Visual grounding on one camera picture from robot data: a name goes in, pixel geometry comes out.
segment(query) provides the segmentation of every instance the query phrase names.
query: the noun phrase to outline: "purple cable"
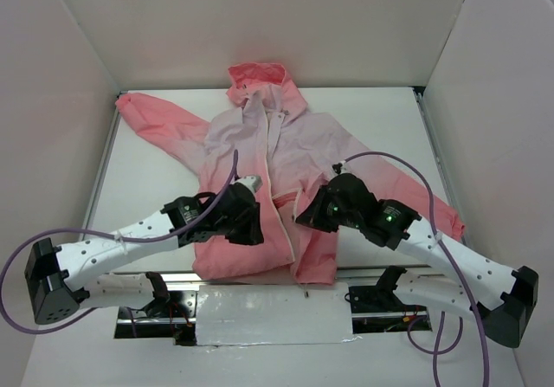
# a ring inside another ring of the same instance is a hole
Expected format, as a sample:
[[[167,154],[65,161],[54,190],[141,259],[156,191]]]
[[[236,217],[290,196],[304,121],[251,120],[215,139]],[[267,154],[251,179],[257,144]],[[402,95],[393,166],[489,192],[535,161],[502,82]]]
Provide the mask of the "purple cable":
[[[433,378],[436,385],[441,385],[439,379],[439,348],[441,347],[442,331],[444,330],[444,319],[446,314],[441,312],[441,322],[439,322],[439,329],[436,330],[435,348],[433,350]]]
[[[229,173],[229,176],[227,180],[225,181],[225,185],[222,187],[222,189],[219,191],[217,196],[214,198],[212,203],[209,205],[209,207],[202,213],[200,216],[198,216],[195,220],[190,222],[189,224],[181,227],[180,229],[176,229],[169,234],[161,235],[160,237],[154,237],[154,238],[132,238],[132,237],[120,237],[120,239],[123,242],[138,242],[138,243],[149,243],[149,242],[162,242],[164,240],[167,240],[169,238],[174,237],[175,235],[182,234],[184,232],[187,232],[192,227],[196,226],[199,222],[201,222],[219,203],[219,201],[222,199],[223,194],[229,187],[231,181],[233,180],[233,177],[235,177],[236,174],[236,166],[238,164],[239,160],[239,153],[238,151],[233,152],[233,166],[231,168],[231,172]],[[27,333],[29,335],[43,335],[46,333],[52,333],[60,331],[61,329],[67,328],[68,326],[74,324],[75,322],[80,321],[85,316],[90,314],[92,311],[94,311],[95,308],[91,308],[88,311],[84,312],[82,315],[78,316],[75,319],[71,319],[69,322],[66,322],[60,326],[56,326],[54,328],[49,329],[31,329],[27,328],[25,326],[19,325],[17,322],[15,322],[6,311],[6,307],[3,303],[3,295],[2,295],[2,289],[3,289],[3,283],[6,279],[6,274],[8,273],[8,270],[10,269],[11,263],[16,259],[16,257],[32,242],[35,242],[36,240],[40,240],[46,236],[49,235],[55,235],[55,234],[62,234],[62,233],[71,233],[71,234],[83,234],[83,235],[95,235],[97,237],[106,238],[107,240],[115,240],[116,235],[112,235],[109,233],[103,233],[101,231],[94,231],[92,229],[77,229],[74,227],[64,227],[60,229],[49,229],[47,231],[43,231],[42,233],[39,233],[37,235],[32,236],[27,241],[25,241],[23,244],[21,244],[19,247],[17,247],[14,252],[8,257],[8,260],[6,261],[6,264],[2,268],[2,272],[0,272],[0,314],[4,318],[4,320],[10,325],[12,328],[16,329],[19,332]]]
[[[419,351],[421,352],[425,352],[426,354],[428,355],[433,355],[434,352],[433,351],[430,351],[430,350],[426,350],[425,348],[423,348],[422,346],[418,345],[416,343],[416,341],[414,340],[414,338],[412,337],[412,330],[414,328],[414,325],[419,322],[420,320],[423,320],[423,319],[426,319],[427,316],[419,316],[415,319],[413,319],[409,325],[408,325],[408,331],[406,331],[406,333],[408,334],[408,339],[409,339],[409,342],[415,347],[417,348]],[[460,318],[460,329],[458,330],[458,335],[456,336],[456,340],[453,342],[453,344],[451,344],[451,346],[449,346],[448,348],[442,350],[442,351],[438,351],[437,352],[437,355],[444,355],[444,354],[448,354],[449,352],[451,352],[456,346],[458,346],[458,344],[460,343],[461,341],[461,335],[464,333],[464,319]]]
[[[429,194],[429,222],[431,223],[431,229],[433,230],[433,234],[437,234],[437,228],[435,223],[435,198],[433,195],[433,191],[431,190],[431,185],[427,182],[427,179],[411,164],[406,162],[405,160],[399,158],[398,156],[391,155],[390,153],[386,152],[361,152],[356,155],[350,156],[349,158],[345,159],[345,162],[350,162],[351,160],[355,158],[360,158],[362,156],[384,156],[386,158],[394,159],[397,162],[400,162],[401,164],[407,166],[410,168],[423,182],[423,185],[427,189],[427,192]],[[452,265],[452,268],[456,272],[458,279],[460,279],[460,283],[463,286],[464,290],[466,291],[467,298],[469,299],[469,304],[471,305],[471,310],[473,312],[473,315],[475,316],[475,322],[477,323],[477,330],[479,332],[479,339],[481,344],[481,351],[483,353],[483,387],[488,387],[490,384],[490,363],[489,363],[489,357],[488,357],[488,345],[486,344],[486,335],[485,335],[485,327],[483,326],[483,320],[481,319],[479,315],[479,309],[477,307],[477,302],[475,301],[475,297],[473,296],[473,292],[471,291],[471,287],[469,287],[469,284],[467,283],[466,277],[462,273],[460,266],[458,266],[458,263],[456,262],[455,258],[450,253],[450,250],[448,250],[447,246],[444,244],[442,240],[438,241],[439,246],[441,246],[442,251],[444,252],[445,256],[448,258],[448,261],[450,261],[450,264]],[[433,352],[433,362],[435,364],[435,361],[438,359],[438,345],[440,344],[440,336],[442,335],[441,325],[439,325],[439,330],[437,331],[437,342],[435,342],[435,350]],[[440,383],[438,380],[438,377],[435,378],[435,383],[437,387],[440,387]]]

